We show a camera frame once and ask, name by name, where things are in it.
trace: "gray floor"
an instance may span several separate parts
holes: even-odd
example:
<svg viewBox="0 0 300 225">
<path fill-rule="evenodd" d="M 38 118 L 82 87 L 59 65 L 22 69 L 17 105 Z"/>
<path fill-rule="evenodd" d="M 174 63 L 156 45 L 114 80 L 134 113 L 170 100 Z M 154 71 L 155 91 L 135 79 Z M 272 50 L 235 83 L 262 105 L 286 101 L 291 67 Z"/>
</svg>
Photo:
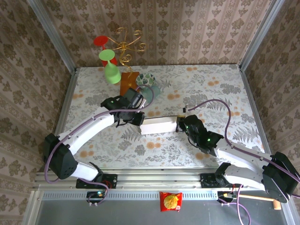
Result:
<svg viewBox="0 0 300 225">
<path fill-rule="evenodd" d="M 286 225 L 272 202 L 242 199 L 253 225 Z M 243 209 L 244 225 L 248 219 Z M 159 201 L 106 201 L 89 207 L 86 201 L 42 201 L 36 225 L 239 225 L 236 206 L 217 201 L 183 201 L 180 212 L 160 212 Z"/>
</svg>

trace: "red plastic cup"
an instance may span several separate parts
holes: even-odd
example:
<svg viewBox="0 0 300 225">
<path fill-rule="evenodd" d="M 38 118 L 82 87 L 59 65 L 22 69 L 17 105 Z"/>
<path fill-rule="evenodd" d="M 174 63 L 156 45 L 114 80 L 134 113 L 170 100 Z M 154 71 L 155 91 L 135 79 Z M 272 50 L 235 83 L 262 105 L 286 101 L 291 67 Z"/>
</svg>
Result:
<svg viewBox="0 0 300 225">
<path fill-rule="evenodd" d="M 108 42 L 108 37 L 107 36 L 98 36 L 94 39 L 94 45 L 96 46 L 101 46 L 102 50 L 105 50 L 105 44 Z M 107 65 L 107 61 L 102 61 L 103 66 L 105 67 Z M 110 60 L 111 63 L 113 63 L 114 65 L 117 65 L 118 62 L 116 60 L 116 58 L 114 57 L 112 60 Z"/>
</svg>

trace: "cable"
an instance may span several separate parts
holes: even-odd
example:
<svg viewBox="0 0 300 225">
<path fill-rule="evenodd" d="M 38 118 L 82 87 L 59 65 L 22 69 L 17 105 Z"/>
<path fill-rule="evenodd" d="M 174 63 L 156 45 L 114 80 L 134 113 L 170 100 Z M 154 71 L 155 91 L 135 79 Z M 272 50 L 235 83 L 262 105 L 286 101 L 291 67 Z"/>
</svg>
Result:
<svg viewBox="0 0 300 225">
<path fill-rule="evenodd" d="M 188 140 L 188 142 L 189 142 L 191 145 L 193 145 L 195 148 L 198 148 L 197 146 L 195 146 L 194 144 L 191 143 L 191 141 L 190 141 L 190 139 L 189 139 L 188 136 L 187 136 L 187 140 Z"/>
<path fill-rule="evenodd" d="M 292 196 L 295 198 L 300 198 L 300 195 L 292 194 Z"/>
<path fill-rule="evenodd" d="M 241 184 L 240 187 L 239 187 L 239 190 L 238 190 L 238 193 L 237 193 L 237 196 L 236 196 L 236 208 L 238 210 L 238 216 L 239 216 L 239 220 L 240 220 L 240 224 L 244 225 L 243 224 L 243 221 L 242 219 L 240 218 L 240 207 L 239 207 L 239 200 L 240 200 L 240 189 L 243 187 L 243 185 Z"/>
<path fill-rule="evenodd" d="M 227 205 L 238 205 L 236 202 L 226 202 L 226 201 L 224 201 L 224 200 L 221 199 L 221 198 L 219 198 L 218 200 L 221 201 L 221 202 L 223 202 L 223 204 L 227 204 Z M 249 211 L 246 209 L 245 206 L 243 206 L 243 205 L 240 204 L 240 203 L 239 203 L 239 206 L 242 207 L 242 208 L 245 210 L 245 212 L 247 213 L 248 220 L 249 220 L 248 225 L 251 225 L 251 217 L 250 217 Z"/>
<path fill-rule="evenodd" d="M 64 137 L 61 141 L 59 141 L 54 146 L 53 150 L 51 151 L 51 153 L 50 153 L 50 155 L 49 155 L 49 157 L 47 159 L 47 162 L 46 162 L 45 168 L 44 168 L 45 181 L 47 181 L 47 183 L 53 184 L 53 183 L 56 183 L 59 180 L 59 178 L 57 178 L 56 180 L 49 180 L 49 178 L 48 178 L 49 165 L 50 165 L 51 159 L 52 159 L 54 153 L 56 152 L 57 148 L 62 143 L 64 143 L 69 137 L 71 137 L 72 135 L 74 135 L 76 132 L 78 132 L 79 130 L 81 130 L 83 127 L 85 127 L 86 125 L 88 125 L 92 121 L 98 119 L 99 117 L 101 117 L 101 116 L 103 116 L 105 114 L 116 113 L 116 112 L 136 112 L 136 111 L 140 111 L 142 109 L 145 109 L 145 108 L 149 107 L 153 103 L 153 100 L 154 100 L 154 91 L 153 91 L 153 89 L 150 86 L 148 86 L 148 85 L 143 85 L 142 84 L 142 85 L 138 86 L 135 90 L 138 90 L 141 86 L 148 87 L 151 90 L 151 92 L 152 92 L 152 100 L 151 100 L 151 102 L 148 105 L 146 105 L 145 107 L 140 108 L 140 109 L 114 109 L 114 110 L 109 110 L 109 111 L 101 112 L 101 113 L 97 114 L 96 116 L 94 116 L 93 118 L 90 118 L 89 120 L 87 120 L 84 123 L 82 123 L 81 125 L 79 125 L 77 128 L 75 128 L 71 133 L 69 133 L 66 137 Z M 88 181 L 88 180 L 85 180 L 85 179 L 82 179 L 82 178 L 80 178 L 80 180 L 82 180 L 83 182 L 88 183 L 88 184 L 101 185 L 101 186 L 105 187 L 106 188 L 106 191 L 105 191 L 106 194 L 105 194 L 104 198 L 101 200 L 101 202 L 106 198 L 107 193 L 108 193 L 108 186 L 107 185 L 99 183 L 99 182 Z"/>
<path fill-rule="evenodd" d="M 226 106 L 227 110 L 228 110 L 229 118 L 228 118 L 228 122 L 227 122 L 226 127 L 225 127 L 225 140 L 226 140 L 226 142 L 227 142 L 232 148 L 234 148 L 234 149 L 236 149 L 236 150 L 238 150 L 238 151 L 240 151 L 240 152 L 243 152 L 243 153 L 245 153 L 245 154 L 247 154 L 247 155 L 253 156 L 253 157 L 255 157 L 255 158 L 258 158 L 258 159 L 261 159 L 261 158 L 262 158 L 265 162 L 267 162 L 267 163 L 269 163 L 269 164 L 275 166 L 277 169 L 281 170 L 282 172 L 285 172 L 287 175 L 289 175 L 289 176 L 292 177 L 294 180 L 296 180 L 298 183 L 300 183 L 300 178 L 299 178 L 298 176 L 295 176 L 295 175 L 292 174 L 291 172 L 287 171 L 286 169 L 282 168 L 281 166 L 277 165 L 276 163 L 272 162 L 272 161 L 269 160 L 269 159 L 266 159 L 266 158 L 264 158 L 264 157 L 258 156 L 258 155 L 254 154 L 254 153 L 252 153 L 252 152 L 245 151 L 245 150 L 240 149 L 240 148 L 238 148 L 238 147 L 235 147 L 235 146 L 228 140 L 228 138 L 227 138 L 227 129 L 228 129 L 228 127 L 229 127 L 229 123 L 230 123 L 230 119 L 231 119 L 231 111 L 230 111 L 230 108 L 229 108 L 228 104 L 227 104 L 226 102 L 224 102 L 223 100 L 220 100 L 220 99 L 210 99 L 210 100 L 207 100 L 207 101 L 204 101 L 204 102 L 200 103 L 199 105 L 195 106 L 194 108 L 189 109 L 188 111 L 194 110 L 194 109 L 196 109 L 196 108 L 198 108 L 198 107 L 200 107 L 200 106 L 202 106 L 202 105 L 204 105 L 204 104 L 206 104 L 206 103 L 208 103 L 208 102 L 212 102 L 212 101 L 217 101 L 217 102 L 223 103 L 223 104 Z"/>
<path fill-rule="evenodd" d="M 104 180 L 102 183 L 106 184 L 110 189 L 113 187 L 111 182 L 109 182 L 108 180 Z"/>
<path fill-rule="evenodd" d="M 101 204 L 102 201 L 104 200 L 104 198 L 105 198 L 106 195 L 107 195 L 107 192 L 105 191 L 104 197 L 103 197 L 99 202 L 96 202 L 96 203 L 95 203 L 95 206 L 98 206 L 98 203 Z M 88 197 L 88 200 L 87 200 L 87 202 L 88 202 L 88 204 L 89 204 L 90 206 L 92 206 L 92 203 L 90 202 L 90 199 L 92 198 L 92 196 L 93 196 L 93 195 L 90 195 L 90 196 Z"/>
<path fill-rule="evenodd" d="M 235 189 L 235 184 L 232 185 L 232 191 L 229 193 L 231 194 L 234 191 L 234 189 Z"/>
</svg>

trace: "green bowl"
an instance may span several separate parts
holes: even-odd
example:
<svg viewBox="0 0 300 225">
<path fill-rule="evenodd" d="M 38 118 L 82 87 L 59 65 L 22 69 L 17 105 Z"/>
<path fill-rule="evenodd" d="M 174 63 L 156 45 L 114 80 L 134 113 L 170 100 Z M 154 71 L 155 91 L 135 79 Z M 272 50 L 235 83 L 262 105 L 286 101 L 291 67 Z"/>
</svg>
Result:
<svg viewBox="0 0 300 225">
<path fill-rule="evenodd" d="M 152 87 L 155 82 L 155 77 L 150 73 L 139 74 L 135 80 L 137 86 L 140 85 L 148 85 Z"/>
</svg>

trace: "wooden stick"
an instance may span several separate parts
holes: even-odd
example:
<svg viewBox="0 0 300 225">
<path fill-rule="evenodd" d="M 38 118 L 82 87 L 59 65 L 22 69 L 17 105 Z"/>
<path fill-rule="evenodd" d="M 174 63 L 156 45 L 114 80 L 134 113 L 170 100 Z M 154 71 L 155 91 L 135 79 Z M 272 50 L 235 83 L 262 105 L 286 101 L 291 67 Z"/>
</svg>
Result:
<svg viewBox="0 0 300 225">
<path fill-rule="evenodd" d="M 274 201 L 273 198 L 265 198 L 265 197 L 258 197 L 258 196 L 252 196 L 252 195 L 239 195 L 241 198 L 251 198 L 251 199 L 257 199 L 257 200 L 263 200 L 263 201 Z"/>
<path fill-rule="evenodd" d="M 253 195 L 239 195 L 239 197 L 273 202 L 273 208 L 275 210 L 281 210 L 281 203 L 273 198 L 258 197 Z"/>
</svg>

